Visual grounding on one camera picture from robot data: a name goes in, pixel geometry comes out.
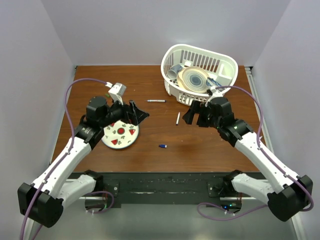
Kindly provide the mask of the white pen blue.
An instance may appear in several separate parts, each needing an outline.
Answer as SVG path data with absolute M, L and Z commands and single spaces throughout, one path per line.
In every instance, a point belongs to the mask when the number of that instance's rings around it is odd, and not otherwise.
M 178 125 L 179 125 L 180 116 L 181 116 L 181 112 L 178 112 L 178 114 L 177 114 L 177 118 L 176 118 L 176 121 L 175 121 L 175 125 L 176 125 L 176 126 L 178 126 Z

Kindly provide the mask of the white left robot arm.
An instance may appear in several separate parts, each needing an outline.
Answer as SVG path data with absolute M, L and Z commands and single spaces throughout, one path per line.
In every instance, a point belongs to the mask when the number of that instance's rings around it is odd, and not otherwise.
M 105 184 L 103 176 L 95 171 L 85 171 L 71 187 L 64 183 L 103 138 L 106 127 L 118 121 L 137 126 L 147 117 L 149 113 L 140 110 L 132 100 L 128 104 L 115 101 L 108 106 L 103 96 L 93 97 L 57 159 L 31 184 L 23 183 L 18 188 L 21 214 L 51 228 L 64 209 L 78 198 L 89 194 L 99 196 Z

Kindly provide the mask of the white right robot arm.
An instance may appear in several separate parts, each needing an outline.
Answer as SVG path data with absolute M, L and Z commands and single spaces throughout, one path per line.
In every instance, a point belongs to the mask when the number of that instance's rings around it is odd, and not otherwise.
M 313 208 L 313 181 L 289 169 L 260 141 L 249 124 L 235 118 L 227 98 L 216 97 L 206 103 L 193 101 L 182 118 L 190 125 L 195 114 L 198 114 L 199 127 L 215 128 L 219 136 L 245 155 L 267 180 L 263 182 L 234 170 L 223 178 L 222 190 L 227 196 L 242 193 L 254 197 L 283 222 Z

